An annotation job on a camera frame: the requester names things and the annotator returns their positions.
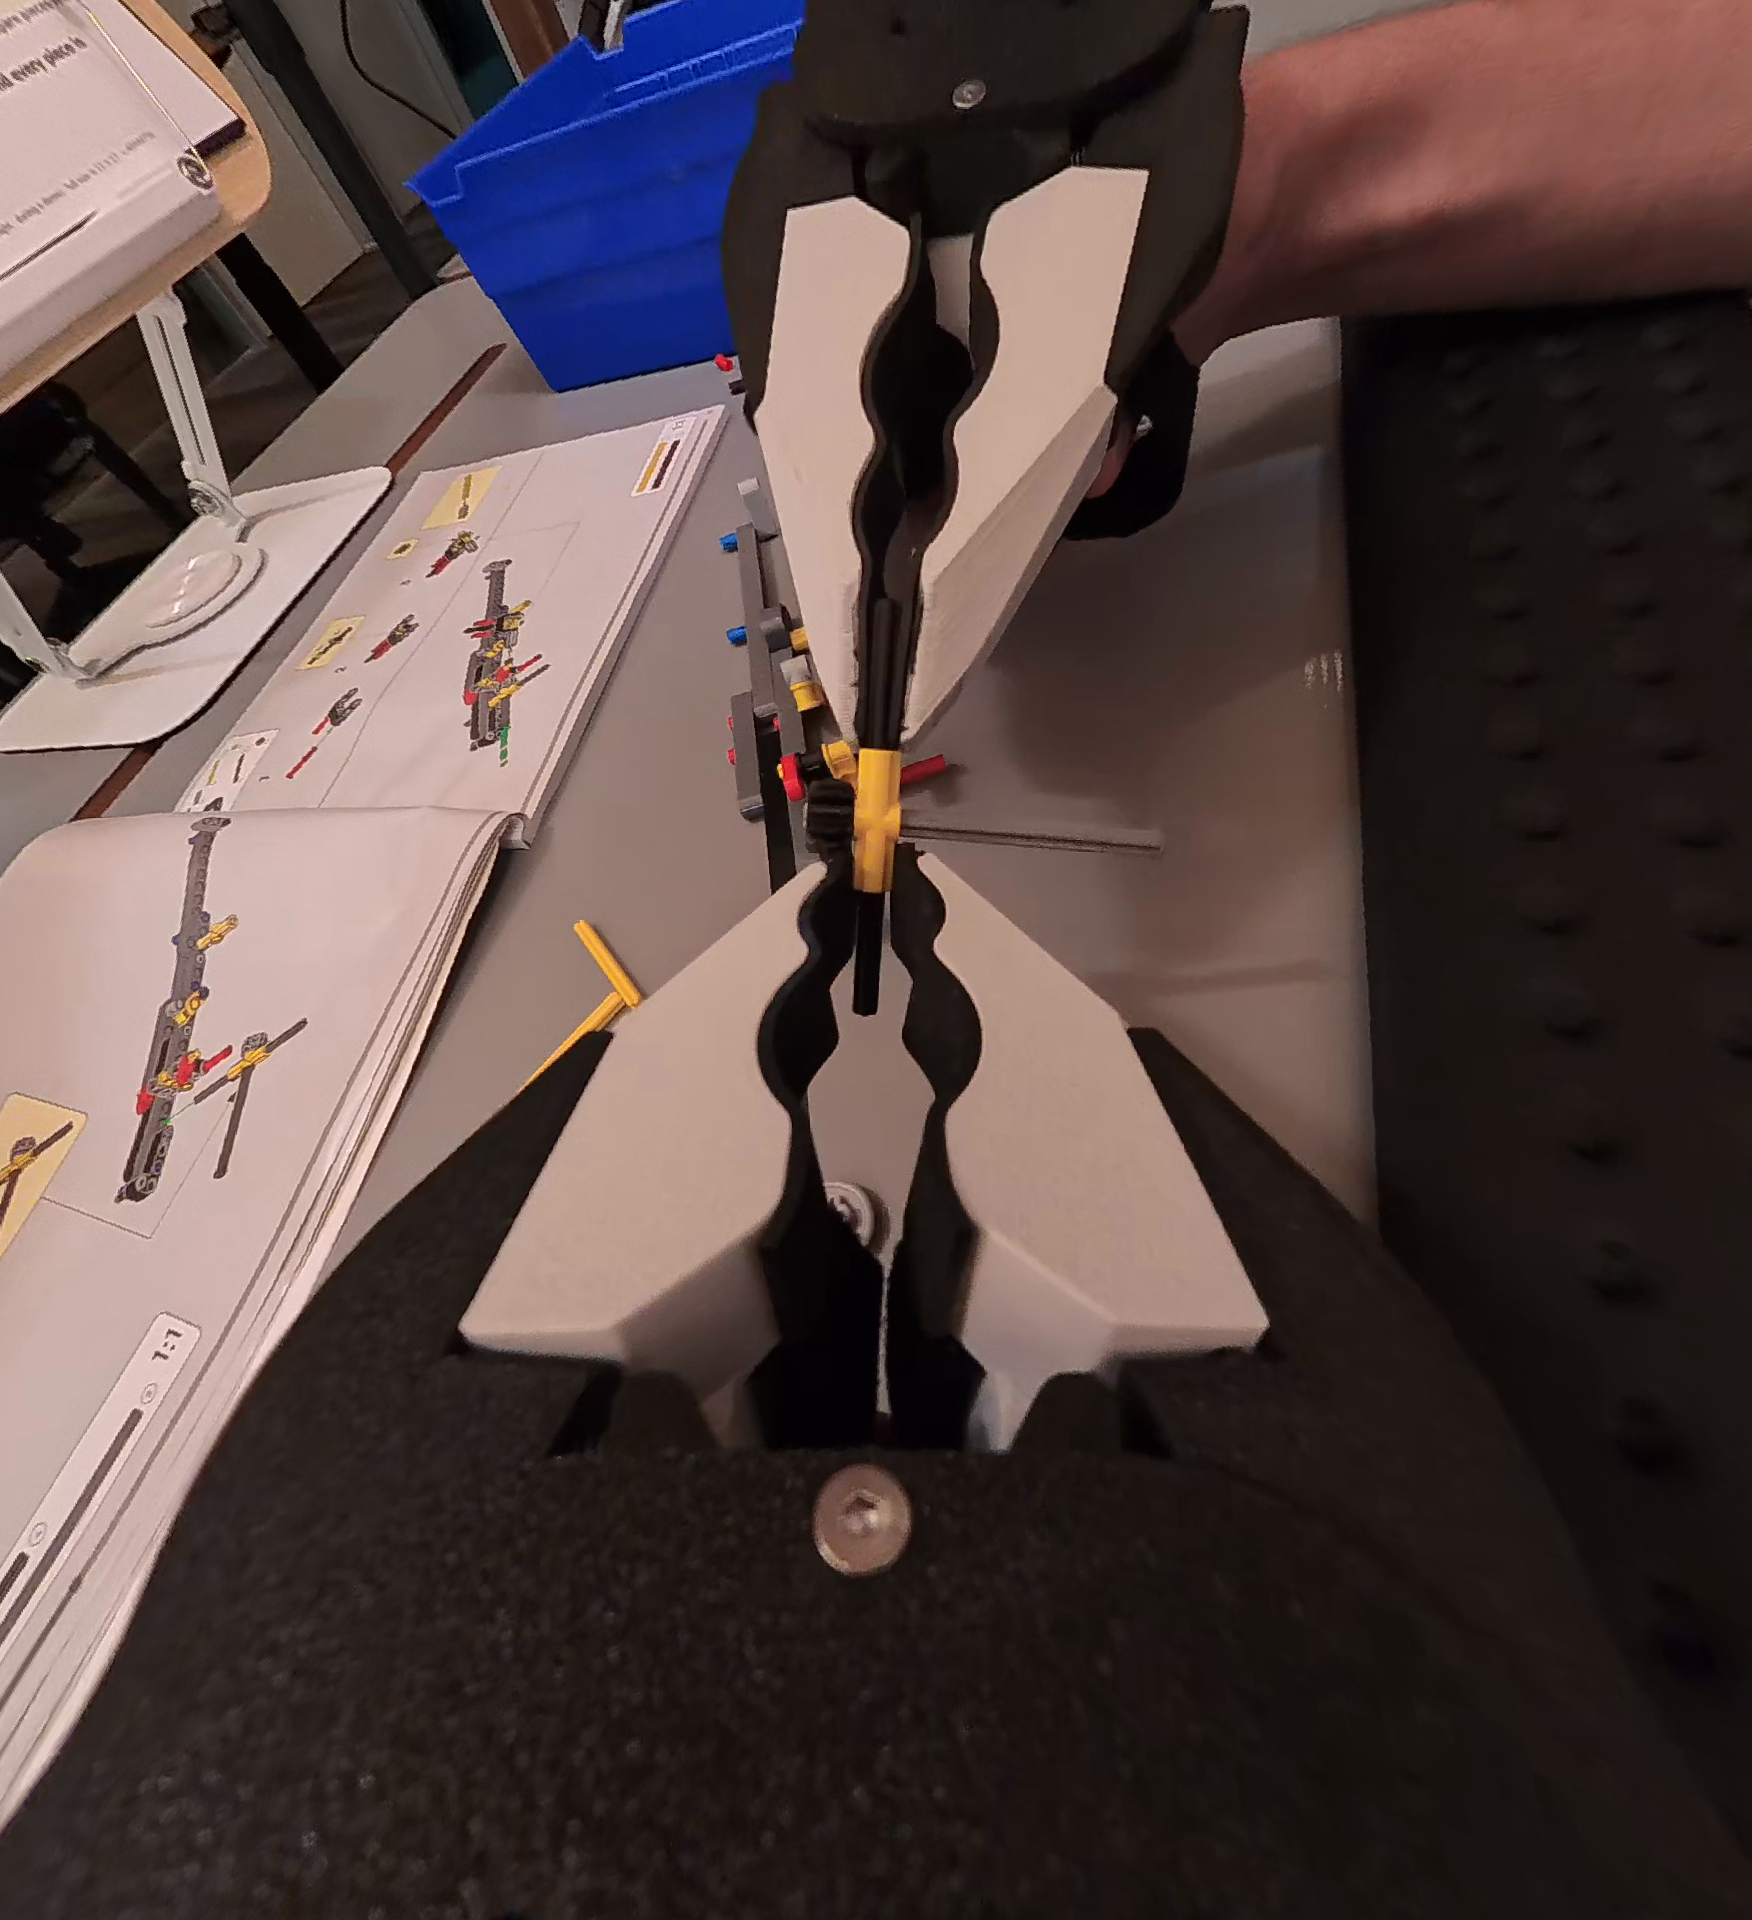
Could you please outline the yellow connector with black axles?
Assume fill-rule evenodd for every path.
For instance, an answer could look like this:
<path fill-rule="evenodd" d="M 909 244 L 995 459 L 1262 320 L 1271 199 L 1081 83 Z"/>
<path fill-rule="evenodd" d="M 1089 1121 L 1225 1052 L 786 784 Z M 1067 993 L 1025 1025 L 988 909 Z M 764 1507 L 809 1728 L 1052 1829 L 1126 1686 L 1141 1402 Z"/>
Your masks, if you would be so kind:
<path fill-rule="evenodd" d="M 851 1008 L 860 1019 L 878 1011 L 881 966 L 893 953 L 912 987 L 905 1036 L 940 1059 L 978 1051 L 981 1011 L 938 947 L 954 923 L 955 881 L 923 870 L 905 820 L 904 703 L 914 637 L 916 613 L 884 593 L 856 615 L 854 847 L 823 864 L 799 923 L 825 987 L 851 975 Z"/>

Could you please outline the blue storage bin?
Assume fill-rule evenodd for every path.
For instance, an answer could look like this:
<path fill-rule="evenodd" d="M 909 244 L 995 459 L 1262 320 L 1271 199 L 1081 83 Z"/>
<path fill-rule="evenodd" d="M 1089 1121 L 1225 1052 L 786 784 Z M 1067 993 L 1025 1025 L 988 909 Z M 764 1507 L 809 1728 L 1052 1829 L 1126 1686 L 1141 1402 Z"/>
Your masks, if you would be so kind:
<path fill-rule="evenodd" d="M 800 2 L 628 12 L 570 41 L 412 180 L 555 390 L 736 349 L 720 227 Z"/>

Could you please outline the yellow thin T-shaped beam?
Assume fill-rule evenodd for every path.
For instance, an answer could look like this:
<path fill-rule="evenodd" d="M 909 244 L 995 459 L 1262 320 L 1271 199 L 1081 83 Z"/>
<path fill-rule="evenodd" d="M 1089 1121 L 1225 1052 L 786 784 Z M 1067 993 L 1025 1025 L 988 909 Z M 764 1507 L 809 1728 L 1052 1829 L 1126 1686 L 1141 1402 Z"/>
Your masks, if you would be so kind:
<path fill-rule="evenodd" d="M 606 1030 L 614 1021 L 623 1019 L 624 1012 L 630 1012 L 644 1001 L 642 991 L 626 975 L 614 949 L 603 939 L 599 928 L 588 919 L 577 919 L 572 929 L 583 947 L 603 972 L 608 991 L 599 1001 L 599 1004 L 539 1062 L 529 1078 L 523 1080 L 524 1088 L 542 1076 L 558 1059 L 562 1059 L 562 1055 L 572 1051 L 577 1042 Z"/>

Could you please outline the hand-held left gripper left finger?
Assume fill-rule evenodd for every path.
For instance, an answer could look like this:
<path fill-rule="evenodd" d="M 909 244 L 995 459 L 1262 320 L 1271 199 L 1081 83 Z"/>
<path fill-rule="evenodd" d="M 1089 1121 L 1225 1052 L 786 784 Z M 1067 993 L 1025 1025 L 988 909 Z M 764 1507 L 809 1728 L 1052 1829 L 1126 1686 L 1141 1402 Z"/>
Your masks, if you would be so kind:
<path fill-rule="evenodd" d="M 811 865 L 610 1036 L 459 1331 L 737 1388 L 766 1443 L 854 1442 L 854 1235 L 807 1091 L 839 1042 L 846 865 Z"/>

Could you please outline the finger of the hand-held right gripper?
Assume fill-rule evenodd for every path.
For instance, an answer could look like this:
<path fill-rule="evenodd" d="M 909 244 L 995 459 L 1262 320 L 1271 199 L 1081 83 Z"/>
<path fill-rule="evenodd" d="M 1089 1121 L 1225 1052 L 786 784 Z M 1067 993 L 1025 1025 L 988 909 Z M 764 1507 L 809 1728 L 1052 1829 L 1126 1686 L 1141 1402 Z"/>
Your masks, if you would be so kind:
<path fill-rule="evenodd" d="M 905 725 L 925 727 L 1002 636 L 1101 468 L 1116 398 L 1104 371 L 1149 173 L 1068 168 L 995 207 L 980 235 L 927 244 L 938 318 L 981 361 L 955 421 L 957 486 L 919 568 Z"/>
<path fill-rule="evenodd" d="M 873 203 L 793 207 L 754 430 L 797 606 L 825 691 L 854 722 L 858 617 L 873 590 L 914 629 L 925 540 L 921 217 Z"/>

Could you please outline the black dimpled foam pad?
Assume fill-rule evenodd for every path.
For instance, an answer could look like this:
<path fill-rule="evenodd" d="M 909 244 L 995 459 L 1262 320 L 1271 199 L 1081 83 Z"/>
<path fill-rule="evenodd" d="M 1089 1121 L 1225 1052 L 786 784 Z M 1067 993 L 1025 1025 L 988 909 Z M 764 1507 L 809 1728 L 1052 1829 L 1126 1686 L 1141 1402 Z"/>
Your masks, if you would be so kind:
<path fill-rule="evenodd" d="M 1342 401 L 1382 1237 L 1752 1856 L 1752 306 L 1372 320 Z"/>

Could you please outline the open instruction booklet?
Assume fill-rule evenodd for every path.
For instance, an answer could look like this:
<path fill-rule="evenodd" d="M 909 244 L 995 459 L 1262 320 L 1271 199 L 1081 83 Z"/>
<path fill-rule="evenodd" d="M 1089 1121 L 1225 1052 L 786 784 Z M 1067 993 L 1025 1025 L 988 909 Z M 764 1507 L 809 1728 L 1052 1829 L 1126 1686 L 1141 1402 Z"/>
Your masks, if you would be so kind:
<path fill-rule="evenodd" d="M 0 1818 L 313 1289 L 726 405 L 419 473 L 172 811 L 0 878 Z"/>

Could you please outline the wooden board book stand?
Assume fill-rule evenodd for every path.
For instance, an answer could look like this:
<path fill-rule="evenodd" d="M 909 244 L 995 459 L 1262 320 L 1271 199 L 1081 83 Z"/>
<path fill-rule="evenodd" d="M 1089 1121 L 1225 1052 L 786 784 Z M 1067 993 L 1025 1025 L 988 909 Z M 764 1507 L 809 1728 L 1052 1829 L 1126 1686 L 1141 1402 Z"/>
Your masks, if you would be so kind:
<path fill-rule="evenodd" d="M 156 4 L 126 4 L 232 107 L 227 83 Z M 177 433 L 186 531 L 72 641 L 49 640 L 0 573 L 0 641 L 35 678 L 0 753 L 126 749 L 210 707 L 389 486 L 386 468 L 234 493 L 173 287 L 240 237 L 269 194 L 259 132 L 210 154 L 191 189 L 153 187 L 0 278 L 0 414 L 136 318 Z"/>

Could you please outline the person's right forearm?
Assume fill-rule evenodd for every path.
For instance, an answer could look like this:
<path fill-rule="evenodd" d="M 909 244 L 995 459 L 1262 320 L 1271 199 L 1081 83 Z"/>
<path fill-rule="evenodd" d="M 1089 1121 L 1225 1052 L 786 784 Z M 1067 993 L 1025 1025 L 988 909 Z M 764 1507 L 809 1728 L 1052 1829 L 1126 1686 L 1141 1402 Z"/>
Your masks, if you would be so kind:
<path fill-rule="evenodd" d="M 1301 318 L 1752 292 L 1752 4 L 1482 2 L 1248 60 L 1200 365 Z"/>

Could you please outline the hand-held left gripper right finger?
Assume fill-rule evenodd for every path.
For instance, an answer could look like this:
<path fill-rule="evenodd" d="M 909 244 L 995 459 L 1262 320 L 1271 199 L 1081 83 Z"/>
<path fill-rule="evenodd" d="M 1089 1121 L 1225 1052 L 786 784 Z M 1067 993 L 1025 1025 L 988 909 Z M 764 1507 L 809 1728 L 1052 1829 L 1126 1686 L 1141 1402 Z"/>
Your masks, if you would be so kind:
<path fill-rule="evenodd" d="M 932 1091 L 892 1277 L 905 1448 L 1003 1448 L 1048 1379 L 1268 1326 L 1125 1021 L 936 856 L 896 862 Z"/>

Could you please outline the long grey beam assembly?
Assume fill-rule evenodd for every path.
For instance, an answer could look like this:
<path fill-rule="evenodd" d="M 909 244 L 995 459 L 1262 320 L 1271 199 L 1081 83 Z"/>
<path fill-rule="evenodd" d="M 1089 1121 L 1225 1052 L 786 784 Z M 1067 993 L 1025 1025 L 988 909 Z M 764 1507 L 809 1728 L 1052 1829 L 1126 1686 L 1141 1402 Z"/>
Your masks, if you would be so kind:
<path fill-rule="evenodd" d="M 854 784 L 858 753 L 823 690 L 807 629 L 778 587 L 781 526 L 766 484 L 748 476 L 737 495 L 742 519 L 722 539 L 737 568 L 740 606 L 726 640 L 748 680 L 727 706 L 727 760 L 737 813 L 763 833 L 774 894 L 802 862 L 809 783 Z"/>

